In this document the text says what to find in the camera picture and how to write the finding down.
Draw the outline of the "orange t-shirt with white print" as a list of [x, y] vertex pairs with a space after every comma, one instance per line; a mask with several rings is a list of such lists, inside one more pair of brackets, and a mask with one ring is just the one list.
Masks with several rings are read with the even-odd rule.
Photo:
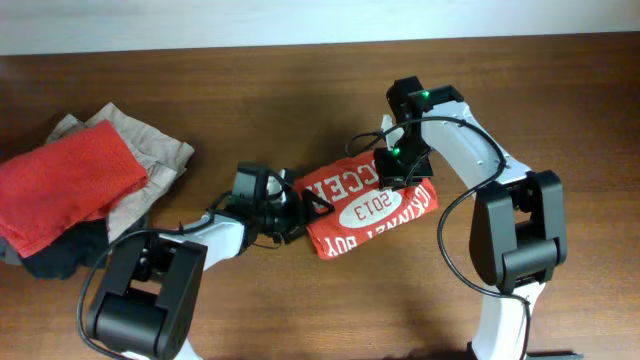
[[381, 190], [371, 151], [323, 166], [295, 182], [332, 204], [335, 211], [307, 226], [323, 260], [343, 255], [373, 237], [438, 208], [428, 179], [400, 190]]

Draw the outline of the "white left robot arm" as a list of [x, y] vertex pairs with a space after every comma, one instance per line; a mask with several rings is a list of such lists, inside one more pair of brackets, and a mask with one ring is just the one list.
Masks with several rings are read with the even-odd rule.
[[82, 341], [111, 359], [197, 358], [188, 334], [203, 273], [259, 235], [288, 244], [334, 212], [312, 191], [296, 191], [294, 180], [289, 169], [241, 162], [232, 189], [198, 221], [141, 228], [112, 242], [98, 258], [107, 267], [93, 300], [77, 304]]

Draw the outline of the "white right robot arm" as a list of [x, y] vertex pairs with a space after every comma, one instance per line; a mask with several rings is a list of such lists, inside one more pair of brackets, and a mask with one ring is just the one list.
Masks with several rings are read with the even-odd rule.
[[385, 148], [374, 152], [380, 186], [400, 190], [429, 179], [438, 152], [466, 186], [441, 215], [437, 244], [453, 210], [474, 200], [469, 252], [481, 282], [454, 265], [464, 285], [482, 294], [480, 322], [467, 345], [474, 359], [526, 359], [535, 303], [568, 255], [563, 185], [551, 170], [536, 172], [502, 148], [451, 85], [426, 89], [415, 76], [386, 92], [392, 111], [381, 125]]

